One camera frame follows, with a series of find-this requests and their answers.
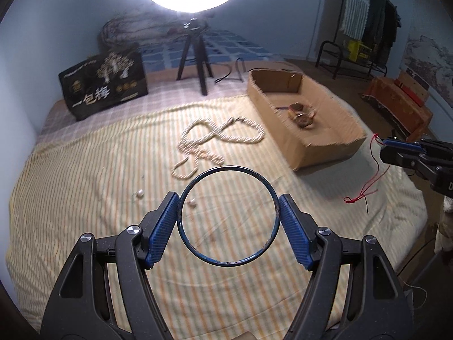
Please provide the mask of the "brown cardboard box tray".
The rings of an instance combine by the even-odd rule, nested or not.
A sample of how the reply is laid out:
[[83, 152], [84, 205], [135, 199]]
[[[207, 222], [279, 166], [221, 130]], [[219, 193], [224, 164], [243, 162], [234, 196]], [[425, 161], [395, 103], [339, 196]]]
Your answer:
[[252, 70], [247, 94], [292, 170], [350, 158], [367, 138], [356, 115], [303, 73]]

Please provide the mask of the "blue checked quilt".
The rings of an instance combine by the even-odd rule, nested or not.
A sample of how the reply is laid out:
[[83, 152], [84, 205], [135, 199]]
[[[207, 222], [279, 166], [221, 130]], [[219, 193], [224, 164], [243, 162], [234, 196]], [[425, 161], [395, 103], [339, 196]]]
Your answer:
[[[244, 39], [231, 31], [209, 29], [203, 34], [209, 63], [220, 64], [241, 58], [244, 61], [282, 61], [281, 55], [268, 51], [259, 44]], [[179, 68], [186, 37], [167, 43], [146, 44], [140, 47], [146, 72]]]

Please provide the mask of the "brown wooden chest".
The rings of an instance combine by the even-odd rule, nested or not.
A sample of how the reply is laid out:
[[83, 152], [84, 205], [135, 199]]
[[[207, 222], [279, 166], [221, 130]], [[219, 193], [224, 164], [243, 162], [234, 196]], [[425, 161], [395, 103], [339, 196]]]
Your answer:
[[419, 106], [392, 78], [373, 78], [361, 98], [384, 109], [409, 142], [426, 133], [433, 117], [425, 105]]

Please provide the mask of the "black clothes rack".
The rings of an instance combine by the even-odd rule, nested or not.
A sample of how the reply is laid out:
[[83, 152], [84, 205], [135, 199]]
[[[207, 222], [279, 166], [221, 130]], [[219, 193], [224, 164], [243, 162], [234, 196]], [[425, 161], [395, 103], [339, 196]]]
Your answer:
[[387, 75], [399, 28], [401, 17], [391, 0], [341, 0], [333, 39], [321, 43], [316, 67], [333, 79]]

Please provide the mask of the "black tripod stand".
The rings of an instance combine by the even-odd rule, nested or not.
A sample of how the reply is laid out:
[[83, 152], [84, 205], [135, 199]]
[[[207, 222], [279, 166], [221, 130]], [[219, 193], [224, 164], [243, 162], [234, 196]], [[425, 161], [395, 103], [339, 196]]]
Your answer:
[[202, 25], [197, 18], [191, 18], [190, 21], [183, 25], [186, 32], [186, 41], [184, 43], [180, 64], [177, 72], [177, 81], [182, 79], [183, 70], [186, 65], [189, 50], [193, 49], [193, 57], [195, 60], [196, 71], [200, 82], [200, 90], [203, 96], [208, 95], [207, 78], [213, 78], [213, 71], [209, 62], [206, 45], [203, 39], [203, 33], [206, 31], [206, 26]]

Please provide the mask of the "black snack bag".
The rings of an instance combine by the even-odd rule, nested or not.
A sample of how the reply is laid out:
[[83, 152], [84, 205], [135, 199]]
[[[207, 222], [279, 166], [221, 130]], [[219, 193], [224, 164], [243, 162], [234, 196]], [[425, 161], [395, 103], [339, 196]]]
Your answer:
[[58, 74], [69, 112], [80, 121], [148, 94], [135, 47], [93, 56]]

